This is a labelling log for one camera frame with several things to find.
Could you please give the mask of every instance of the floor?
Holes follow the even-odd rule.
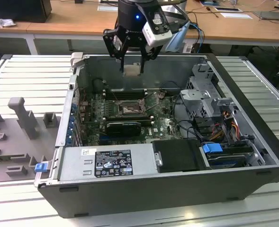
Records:
[[[71,54],[77,51],[107,53],[103,41],[73,40],[73,51],[69,51],[66,40],[39,39],[35,40],[35,43],[40,54]],[[230,49],[230,45],[210,45],[205,51],[209,52],[211,50],[215,55],[227,56]],[[247,50],[247,47],[239,46],[233,49],[233,54],[235,56],[243,55]],[[279,77],[276,76],[279,70],[277,68],[278,60],[275,58],[276,53],[276,49],[272,46],[254,47],[248,55],[248,59],[270,82],[279,87]],[[23,39],[0,38],[0,58],[3,54],[30,54],[30,51]]]

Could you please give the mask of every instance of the circuit board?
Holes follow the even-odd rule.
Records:
[[[151,143],[153,140],[181,139],[179,127],[172,119],[172,97],[163,93],[148,92],[143,99],[106,100],[102,94],[95,94],[89,101],[83,122],[86,146]],[[132,117],[151,118],[142,120],[137,136],[109,136],[107,120],[121,119],[132,122]]]

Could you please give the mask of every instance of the black box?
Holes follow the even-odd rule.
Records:
[[[0,18],[44,23],[52,11],[50,0],[0,0]]]

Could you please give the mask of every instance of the blue cable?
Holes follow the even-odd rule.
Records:
[[[201,48],[201,46],[202,46],[202,42],[203,42],[203,33],[202,33],[202,31],[200,30],[200,28],[197,27],[195,24],[190,23],[190,25],[192,25],[193,27],[195,27],[195,28],[198,30],[198,32],[199,32],[200,45],[199,45],[199,48],[198,48],[198,50],[197,50],[197,53],[199,53],[200,48]]]

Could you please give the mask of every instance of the motherboard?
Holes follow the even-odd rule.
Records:
[[[136,144],[181,139],[179,126],[172,118],[173,97],[163,91],[141,94],[105,91],[88,99],[81,108],[84,144]]]

